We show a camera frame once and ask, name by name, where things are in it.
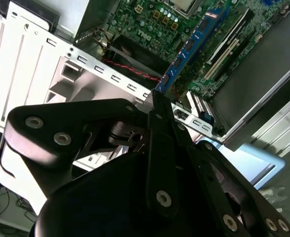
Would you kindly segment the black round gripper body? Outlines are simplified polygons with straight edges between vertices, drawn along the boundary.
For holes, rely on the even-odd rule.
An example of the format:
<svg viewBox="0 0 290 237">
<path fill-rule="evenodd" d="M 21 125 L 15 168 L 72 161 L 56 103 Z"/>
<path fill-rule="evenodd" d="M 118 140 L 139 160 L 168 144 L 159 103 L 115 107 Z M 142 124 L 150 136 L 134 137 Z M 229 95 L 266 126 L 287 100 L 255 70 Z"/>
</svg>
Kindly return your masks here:
<svg viewBox="0 0 290 237">
<path fill-rule="evenodd" d="M 37 237 L 221 237 L 199 186 L 174 158 L 125 154 L 57 190 L 35 224 Z"/>
</svg>

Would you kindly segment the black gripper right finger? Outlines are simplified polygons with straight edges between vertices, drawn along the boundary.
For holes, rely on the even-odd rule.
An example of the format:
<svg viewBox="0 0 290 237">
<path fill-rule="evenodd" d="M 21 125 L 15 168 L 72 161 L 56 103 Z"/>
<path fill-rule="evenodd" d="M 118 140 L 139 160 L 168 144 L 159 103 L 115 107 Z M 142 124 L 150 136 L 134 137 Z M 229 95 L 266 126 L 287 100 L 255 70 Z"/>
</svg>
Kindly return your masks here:
<svg viewBox="0 0 290 237">
<path fill-rule="evenodd" d="M 288 221 L 207 141 L 195 144 L 160 95 L 175 140 L 183 237 L 290 237 Z"/>
</svg>

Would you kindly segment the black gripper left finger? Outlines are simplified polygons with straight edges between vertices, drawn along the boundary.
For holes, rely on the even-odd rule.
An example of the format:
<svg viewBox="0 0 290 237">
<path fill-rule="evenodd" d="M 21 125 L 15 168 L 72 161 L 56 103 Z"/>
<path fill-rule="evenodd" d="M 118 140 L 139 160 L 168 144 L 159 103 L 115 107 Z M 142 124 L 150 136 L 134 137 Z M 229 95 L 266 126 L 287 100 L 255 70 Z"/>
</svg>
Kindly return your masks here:
<svg viewBox="0 0 290 237">
<path fill-rule="evenodd" d="M 138 109 L 126 99 L 21 106 L 4 129 L 2 164 L 40 213 L 61 187 L 125 154 L 175 160 L 161 93 Z"/>
</svg>

